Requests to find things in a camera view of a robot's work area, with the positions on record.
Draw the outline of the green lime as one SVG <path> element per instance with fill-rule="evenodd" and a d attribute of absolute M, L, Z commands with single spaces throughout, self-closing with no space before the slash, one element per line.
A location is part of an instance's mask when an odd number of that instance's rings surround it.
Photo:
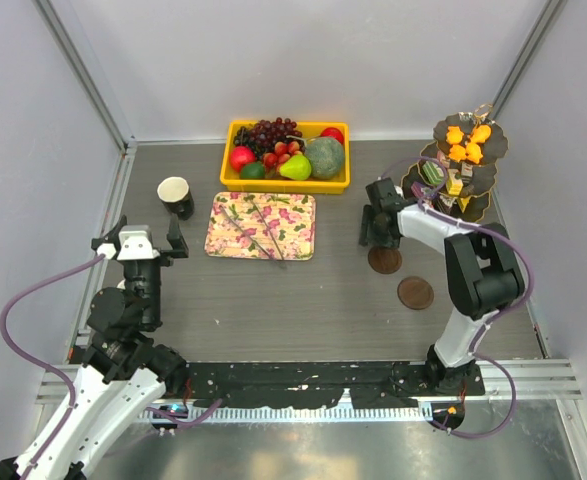
<path fill-rule="evenodd" d="M 251 162 L 245 164 L 239 173 L 242 180 L 261 180 L 266 176 L 266 169 L 261 162 Z"/>

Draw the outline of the green melon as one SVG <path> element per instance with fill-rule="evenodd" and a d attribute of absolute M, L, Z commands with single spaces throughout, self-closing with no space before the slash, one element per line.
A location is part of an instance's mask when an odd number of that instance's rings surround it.
<path fill-rule="evenodd" d="M 342 144 L 332 137 L 319 137 L 305 147 L 305 156 L 312 167 L 312 176 L 320 180 L 330 180 L 344 166 L 345 151 Z"/>

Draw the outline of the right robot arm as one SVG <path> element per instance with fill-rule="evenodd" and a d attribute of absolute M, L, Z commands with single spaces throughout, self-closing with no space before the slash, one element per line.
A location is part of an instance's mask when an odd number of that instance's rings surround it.
<path fill-rule="evenodd" d="M 480 225 L 455 219 L 423 200 L 405 199 L 389 178 L 366 186 L 359 244 L 397 249 L 403 238 L 443 255 L 452 313 L 429 348 L 425 381 L 438 394 L 462 384 L 490 325 L 525 295 L 518 250 L 500 223 Z"/>

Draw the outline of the three-tier black cake stand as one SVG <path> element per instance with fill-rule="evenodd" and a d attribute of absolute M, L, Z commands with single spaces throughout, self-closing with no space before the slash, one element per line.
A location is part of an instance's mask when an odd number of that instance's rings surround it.
<path fill-rule="evenodd" d="M 426 200 L 426 203 L 441 212 L 437 205 L 439 195 L 448 195 L 445 183 L 447 180 L 447 171 L 457 169 L 462 175 L 464 187 L 459 196 L 455 196 L 456 206 L 450 216 L 462 219 L 468 222 L 480 221 L 491 206 L 492 190 L 496 185 L 498 173 L 498 161 L 504 158 L 508 152 L 509 142 L 503 128 L 492 118 L 493 106 L 491 104 L 482 104 L 471 112 L 458 112 L 440 120 L 433 129 L 433 140 L 428 143 L 420 152 L 417 160 L 414 161 L 408 171 L 404 174 L 399 182 L 402 193 L 406 198 L 416 198 L 411 192 L 411 185 L 414 182 L 420 182 L 431 188 L 433 196 Z M 473 129 L 479 124 L 488 124 L 492 127 L 492 135 L 484 143 L 480 144 L 484 157 L 479 165 L 473 164 L 467 160 L 456 162 L 448 157 L 450 146 L 445 139 L 447 127 L 450 125 L 459 126 L 465 133 L 464 140 L 460 143 L 466 148 Z M 436 156 L 437 152 L 442 151 L 450 160 L 450 167 L 445 168 L 441 165 Z M 430 185 L 422 175 L 422 164 L 432 160 L 441 166 L 445 171 L 445 177 L 441 184 Z M 457 198 L 472 196 L 473 201 L 471 209 L 462 213 L 459 209 Z"/>

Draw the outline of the yellow layered cake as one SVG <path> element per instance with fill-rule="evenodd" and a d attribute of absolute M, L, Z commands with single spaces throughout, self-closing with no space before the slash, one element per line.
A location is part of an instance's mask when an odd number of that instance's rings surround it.
<path fill-rule="evenodd" d="M 447 180 L 445 183 L 446 192 L 449 196 L 459 196 L 463 187 L 464 183 L 462 180 L 462 175 L 459 170 L 457 169 L 449 169 L 447 171 Z"/>

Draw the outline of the yellow plastic fruit bin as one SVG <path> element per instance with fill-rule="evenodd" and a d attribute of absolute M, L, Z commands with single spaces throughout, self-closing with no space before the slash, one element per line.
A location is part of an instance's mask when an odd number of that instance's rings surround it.
<path fill-rule="evenodd" d="M 351 182 L 350 172 L 350 132 L 349 126 L 343 122 L 302 122 L 301 131 L 311 136 L 319 135 L 325 128 L 336 128 L 344 136 L 345 162 L 341 171 L 329 180 L 294 181 L 289 179 L 256 179 L 242 180 L 231 164 L 231 152 L 234 148 L 233 138 L 241 127 L 248 127 L 249 120 L 235 120 L 229 124 L 226 146 L 223 154 L 219 175 L 220 182 L 233 192 L 274 192 L 274 193 L 309 193 L 309 194 L 342 194 Z"/>

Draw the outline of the floral serving tray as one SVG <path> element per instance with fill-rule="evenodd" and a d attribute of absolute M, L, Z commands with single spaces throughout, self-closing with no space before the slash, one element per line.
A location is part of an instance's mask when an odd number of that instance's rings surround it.
<path fill-rule="evenodd" d="M 275 236 L 286 261 L 312 258 L 316 220 L 316 200 L 313 196 L 240 192 L 215 195 L 204 243 L 206 254 L 220 258 L 269 260 L 225 219 L 221 206 L 271 253 L 274 253 L 274 247 L 266 225 Z"/>

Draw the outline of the green white cake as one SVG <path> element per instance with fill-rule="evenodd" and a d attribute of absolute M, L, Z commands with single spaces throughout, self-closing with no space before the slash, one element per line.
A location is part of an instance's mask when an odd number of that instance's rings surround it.
<path fill-rule="evenodd" d="M 430 185 L 441 184 L 445 173 L 446 171 L 432 160 L 427 160 L 422 164 L 422 175 Z"/>

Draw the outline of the green pear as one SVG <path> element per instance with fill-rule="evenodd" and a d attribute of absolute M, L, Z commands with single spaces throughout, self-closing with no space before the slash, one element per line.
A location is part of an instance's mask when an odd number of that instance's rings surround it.
<path fill-rule="evenodd" d="M 279 167 L 279 175 L 294 181 L 306 181 L 312 174 L 312 165 L 302 154 L 293 155 Z"/>

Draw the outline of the black paper cup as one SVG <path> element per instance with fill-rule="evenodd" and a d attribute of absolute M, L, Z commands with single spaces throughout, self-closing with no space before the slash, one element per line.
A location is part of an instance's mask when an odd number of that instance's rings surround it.
<path fill-rule="evenodd" d="M 167 177 L 157 187 L 157 196 L 168 212 L 180 220 L 188 220 L 194 213 L 190 185 L 183 177 Z"/>

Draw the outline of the red apple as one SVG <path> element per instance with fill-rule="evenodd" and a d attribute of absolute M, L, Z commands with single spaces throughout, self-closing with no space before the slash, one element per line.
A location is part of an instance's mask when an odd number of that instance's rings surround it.
<path fill-rule="evenodd" d="M 254 152 L 246 146 L 236 146 L 229 155 L 229 164 L 236 172 L 240 172 L 245 165 L 255 161 Z"/>

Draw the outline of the round wooden coaster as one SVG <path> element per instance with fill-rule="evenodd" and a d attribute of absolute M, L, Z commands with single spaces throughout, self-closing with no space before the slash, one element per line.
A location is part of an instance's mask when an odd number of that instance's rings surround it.
<path fill-rule="evenodd" d="M 397 272 L 402 266 L 402 256 L 397 249 L 372 247 L 367 256 L 369 266 L 377 273 L 389 275 Z"/>
<path fill-rule="evenodd" d="M 434 301 L 434 290 L 429 282 L 418 276 L 404 278 L 397 287 L 400 302 L 411 310 L 424 310 Z"/>

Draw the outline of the dark red grape bunch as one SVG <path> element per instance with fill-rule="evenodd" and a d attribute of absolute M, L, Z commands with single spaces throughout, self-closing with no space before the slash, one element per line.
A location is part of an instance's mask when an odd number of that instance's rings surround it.
<path fill-rule="evenodd" d="M 271 152 L 278 142 L 288 143 L 302 138 L 298 124 L 290 118 L 277 117 L 275 120 L 259 120 L 248 126 L 241 126 L 233 138 L 233 146 L 247 147 L 255 155 Z"/>

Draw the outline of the chocolate cake slice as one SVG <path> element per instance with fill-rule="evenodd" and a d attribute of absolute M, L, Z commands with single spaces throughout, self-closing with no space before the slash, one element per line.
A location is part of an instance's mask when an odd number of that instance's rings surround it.
<path fill-rule="evenodd" d="M 439 195 L 437 205 L 442 213 L 450 215 L 456 206 L 456 199 L 448 195 Z"/>

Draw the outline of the metal serving tongs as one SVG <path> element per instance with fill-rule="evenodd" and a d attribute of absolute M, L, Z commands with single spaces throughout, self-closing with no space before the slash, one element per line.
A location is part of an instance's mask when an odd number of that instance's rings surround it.
<path fill-rule="evenodd" d="M 265 246 L 263 246 L 262 243 L 260 241 L 258 241 L 257 238 L 253 234 L 250 234 L 246 229 L 244 229 L 238 223 L 238 221 L 232 217 L 232 215 L 227 211 L 227 209 L 225 207 L 221 206 L 220 210 L 221 210 L 222 214 L 224 215 L 225 219 L 240 233 L 240 235 L 243 238 L 248 238 L 251 241 L 251 243 L 258 250 L 260 250 L 263 254 L 265 254 L 266 257 L 269 260 L 271 260 L 272 262 L 274 262 L 279 268 L 281 268 L 283 270 L 287 269 L 287 264 L 286 264 L 286 260 L 283 255 L 283 252 L 282 252 L 277 240 L 275 239 L 275 236 L 272 234 L 270 228 L 268 227 L 268 225 L 266 225 L 266 229 L 267 229 L 267 233 L 269 234 L 269 236 L 271 238 L 271 243 L 274 247 L 274 253 L 271 253 L 269 251 L 269 249 L 266 248 Z"/>

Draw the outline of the orange fish cookie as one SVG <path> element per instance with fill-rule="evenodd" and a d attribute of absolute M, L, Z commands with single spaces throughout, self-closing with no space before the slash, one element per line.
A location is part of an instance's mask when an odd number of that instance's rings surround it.
<path fill-rule="evenodd" d="M 455 144 L 451 145 L 448 153 L 448 157 L 456 162 L 461 162 L 467 159 L 467 151 L 463 145 Z"/>
<path fill-rule="evenodd" d="M 476 143 L 468 143 L 465 153 L 466 160 L 476 165 L 479 165 L 484 157 L 481 146 Z"/>
<path fill-rule="evenodd" d="M 449 145 L 459 145 L 465 137 L 464 131 L 457 125 L 450 125 L 447 127 L 446 142 Z"/>
<path fill-rule="evenodd" d="M 469 141 L 473 144 L 484 144 L 492 135 L 492 127 L 488 124 L 477 125 L 469 138 Z"/>

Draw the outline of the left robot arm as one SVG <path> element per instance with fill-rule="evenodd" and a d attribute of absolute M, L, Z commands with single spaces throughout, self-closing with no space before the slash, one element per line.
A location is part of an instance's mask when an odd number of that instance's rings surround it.
<path fill-rule="evenodd" d="M 92 240 L 95 258 L 71 269 L 76 274 L 115 260 L 124 275 L 122 287 L 103 288 L 90 302 L 92 337 L 74 378 L 5 340 L 19 356 L 61 379 L 68 393 L 27 449 L 0 461 L 0 479 L 86 479 L 148 405 L 184 392 L 186 361 L 148 336 L 162 324 L 161 270 L 189 254 L 176 216 L 166 239 L 168 248 L 158 249 L 147 226 L 121 218 Z"/>

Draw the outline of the red cherries cluster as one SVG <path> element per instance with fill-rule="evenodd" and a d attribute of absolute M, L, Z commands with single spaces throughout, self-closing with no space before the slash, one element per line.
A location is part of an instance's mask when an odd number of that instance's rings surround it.
<path fill-rule="evenodd" d="M 262 163 L 267 171 L 276 170 L 293 155 L 304 152 L 304 145 L 297 140 L 285 143 L 278 141 L 274 147 L 262 155 Z"/>

